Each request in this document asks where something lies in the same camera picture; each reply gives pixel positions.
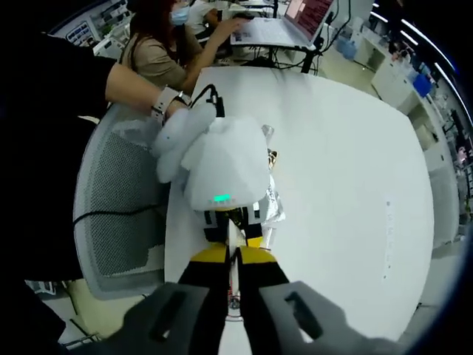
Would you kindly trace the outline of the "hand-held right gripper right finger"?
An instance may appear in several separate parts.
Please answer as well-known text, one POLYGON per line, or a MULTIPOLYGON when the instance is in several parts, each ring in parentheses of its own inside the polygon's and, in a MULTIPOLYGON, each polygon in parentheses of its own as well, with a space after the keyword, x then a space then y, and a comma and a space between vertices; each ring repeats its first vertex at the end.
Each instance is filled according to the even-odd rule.
POLYGON ((290 282, 268 251, 241 246, 236 258, 253 354, 391 354, 391 341, 351 328, 340 307, 302 281, 290 282))

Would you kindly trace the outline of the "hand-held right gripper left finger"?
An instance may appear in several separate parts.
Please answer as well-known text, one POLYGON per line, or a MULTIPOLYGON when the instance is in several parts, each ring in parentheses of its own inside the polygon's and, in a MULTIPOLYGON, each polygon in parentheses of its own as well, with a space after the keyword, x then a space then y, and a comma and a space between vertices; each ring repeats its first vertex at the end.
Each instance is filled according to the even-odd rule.
POLYGON ((228 314, 227 246, 195 254, 177 283, 127 311, 106 340, 108 354, 217 354, 228 314))

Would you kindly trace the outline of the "person's left hand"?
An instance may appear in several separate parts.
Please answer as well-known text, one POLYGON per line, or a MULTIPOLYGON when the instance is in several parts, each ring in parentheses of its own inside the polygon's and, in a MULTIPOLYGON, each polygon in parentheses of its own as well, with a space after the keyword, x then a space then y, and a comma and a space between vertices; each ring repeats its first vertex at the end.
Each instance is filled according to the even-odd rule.
POLYGON ((152 144, 160 183, 169 183, 174 179, 187 150, 216 116, 216 108, 209 103, 191 109, 180 108, 171 115, 152 144))

